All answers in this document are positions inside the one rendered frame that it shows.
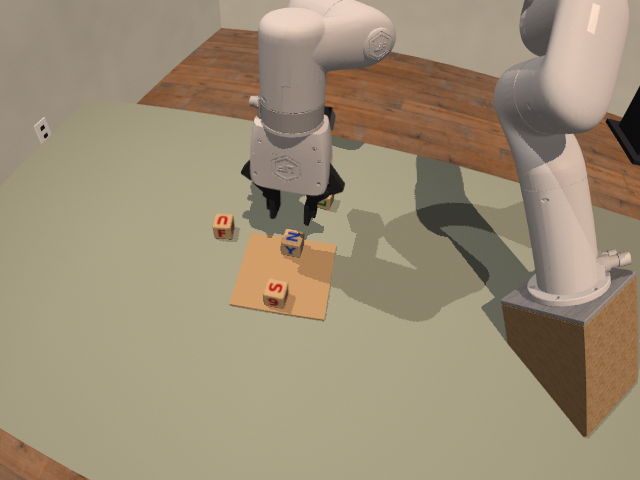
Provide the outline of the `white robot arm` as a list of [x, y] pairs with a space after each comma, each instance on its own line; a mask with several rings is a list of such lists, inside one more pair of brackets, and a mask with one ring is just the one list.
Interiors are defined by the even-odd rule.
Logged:
[[[542, 305], [592, 301], [610, 287], [611, 268], [631, 264], [628, 251], [597, 249], [585, 161], [574, 135], [607, 113], [628, 27], [627, 0], [524, 0], [521, 39], [540, 57], [510, 67], [495, 87], [534, 259], [528, 295]], [[333, 131], [326, 74], [377, 64], [395, 40], [391, 20], [356, 0], [290, 0], [259, 23], [260, 95], [249, 105], [277, 132], [310, 131], [324, 115]]]

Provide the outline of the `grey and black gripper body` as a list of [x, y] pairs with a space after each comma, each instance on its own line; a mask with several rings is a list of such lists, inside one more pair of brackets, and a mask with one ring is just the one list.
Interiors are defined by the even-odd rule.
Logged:
[[302, 133], [277, 132], [262, 122], [259, 113], [255, 117], [250, 176], [256, 185], [304, 195], [322, 195], [328, 185], [330, 163], [332, 138], [326, 115], [318, 127]]

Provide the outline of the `orange flat mat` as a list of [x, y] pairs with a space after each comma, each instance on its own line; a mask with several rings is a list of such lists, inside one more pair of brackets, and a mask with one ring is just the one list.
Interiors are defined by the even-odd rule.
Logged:
[[[251, 233], [229, 305], [324, 321], [336, 244], [304, 240], [298, 258], [281, 253], [282, 238]], [[288, 282], [284, 309], [264, 305], [268, 278]]]

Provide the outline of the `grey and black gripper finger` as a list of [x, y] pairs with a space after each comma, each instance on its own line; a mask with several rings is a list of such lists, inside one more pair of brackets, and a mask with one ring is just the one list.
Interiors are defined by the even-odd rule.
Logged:
[[[250, 160], [244, 165], [243, 169], [241, 170], [241, 174], [246, 178], [248, 178], [249, 180], [251, 180]], [[263, 196], [266, 198], [267, 209], [268, 210], [270, 209], [270, 219], [276, 218], [281, 205], [280, 190], [278, 191], [278, 190], [261, 187], [258, 185], [256, 186], [263, 192]]]
[[334, 195], [343, 192], [345, 183], [339, 176], [337, 171], [330, 163], [329, 184], [322, 195], [311, 196], [306, 195], [307, 199], [304, 205], [304, 224], [309, 226], [311, 218], [316, 217], [317, 203], [328, 198], [329, 195]]

